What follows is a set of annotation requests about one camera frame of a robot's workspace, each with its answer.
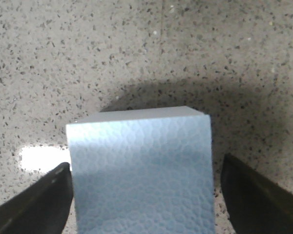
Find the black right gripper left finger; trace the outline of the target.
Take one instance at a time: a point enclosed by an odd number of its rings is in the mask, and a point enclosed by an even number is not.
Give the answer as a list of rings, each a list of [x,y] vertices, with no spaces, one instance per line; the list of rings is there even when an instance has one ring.
[[[60,234],[72,199],[70,164],[63,162],[0,205],[0,234]]]

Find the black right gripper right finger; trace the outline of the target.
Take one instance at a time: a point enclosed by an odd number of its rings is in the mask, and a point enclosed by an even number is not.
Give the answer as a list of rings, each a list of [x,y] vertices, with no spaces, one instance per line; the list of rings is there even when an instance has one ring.
[[[226,154],[221,190],[238,234],[293,234],[293,194]]]

